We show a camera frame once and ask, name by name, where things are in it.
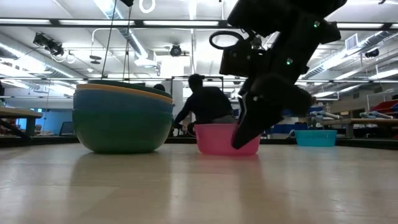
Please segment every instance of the green bowl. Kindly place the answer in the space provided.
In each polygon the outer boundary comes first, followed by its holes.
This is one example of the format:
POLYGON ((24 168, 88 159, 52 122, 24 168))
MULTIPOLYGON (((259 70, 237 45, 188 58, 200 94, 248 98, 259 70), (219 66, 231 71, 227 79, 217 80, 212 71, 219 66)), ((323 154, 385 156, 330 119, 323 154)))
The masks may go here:
POLYGON ((131 88, 131 89, 135 89, 135 90, 147 91, 149 93, 156 93, 156 94, 159 94, 162 96, 172 98, 172 95, 170 95, 164 91, 157 90, 157 89, 151 88, 151 87, 142 86, 142 85, 132 84, 132 83, 124 83, 124 82, 112 81, 112 80, 89 80, 88 83, 131 88))
POLYGON ((152 152, 163 145, 173 115, 73 110, 72 118, 76 135, 88 149, 103 154, 134 154, 152 152))

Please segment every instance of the teal bowl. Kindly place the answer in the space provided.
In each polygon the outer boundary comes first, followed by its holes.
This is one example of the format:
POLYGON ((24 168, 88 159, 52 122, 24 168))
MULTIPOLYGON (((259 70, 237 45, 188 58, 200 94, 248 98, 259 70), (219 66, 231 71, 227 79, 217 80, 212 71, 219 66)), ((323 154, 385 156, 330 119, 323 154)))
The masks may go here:
POLYGON ((156 98, 108 90, 76 90, 73 109, 101 112, 173 112, 173 104, 156 98))
POLYGON ((131 88, 131 89, 135 89, 135 90, 147 91, 149 93, 155 93, 155 94, 159 94, 162 96, 166 96, 168 98, 172 98, 172 95, 170 95, 164 91, 157 90, 157 89, 151 88, 151 87, 142 86, 142 85, 132 84, 132 83, 124 83, 124 82, 112 81, 112 80, 89 80, 88 83, 131 88))
POLYGON ((336 130, 294 131, 298 146, 333 147, 336 144, 336 130))
POLYGON ((156 150, 166 141, 172 118, 172 114, 162 112, 72 111, 79 141, 93 152, 102 154, 135 154, 156 150))

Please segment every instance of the stacked bowls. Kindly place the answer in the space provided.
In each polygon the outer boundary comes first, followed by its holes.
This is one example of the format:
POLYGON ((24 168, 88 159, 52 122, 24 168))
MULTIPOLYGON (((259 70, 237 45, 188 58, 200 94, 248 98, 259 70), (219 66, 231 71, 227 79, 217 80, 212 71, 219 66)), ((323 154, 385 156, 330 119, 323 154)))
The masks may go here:
POLYGON ((160 147, 172 126, 172 97, 153 88, 109 80, 77 86, 73 124, 97 153, 132 154, 160 147))

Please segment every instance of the wooden floor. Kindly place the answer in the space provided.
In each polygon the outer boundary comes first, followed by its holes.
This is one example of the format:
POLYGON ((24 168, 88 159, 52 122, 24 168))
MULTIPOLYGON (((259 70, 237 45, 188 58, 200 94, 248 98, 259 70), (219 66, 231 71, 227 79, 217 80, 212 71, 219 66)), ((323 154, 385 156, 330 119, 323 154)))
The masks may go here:
POLYGON ((80 144, 0 149, 1 224, 397 224, 398 151, 196 145, 93 154, 80 144))

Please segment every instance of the black hair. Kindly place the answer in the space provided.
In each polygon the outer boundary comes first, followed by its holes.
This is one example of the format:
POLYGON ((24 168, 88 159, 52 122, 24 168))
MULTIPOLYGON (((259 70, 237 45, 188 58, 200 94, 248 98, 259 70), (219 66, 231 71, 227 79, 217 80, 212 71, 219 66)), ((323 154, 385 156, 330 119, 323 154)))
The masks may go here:
POLYGON ((164 86, 162 84, 156 84, 154 86, 154 89, 166 91, 166 88, 164 88, 164 86))
POLYGON ((189 86, 192 87, 202 87, 204 77, 199 74, 193 74, 188 79, 189 86))

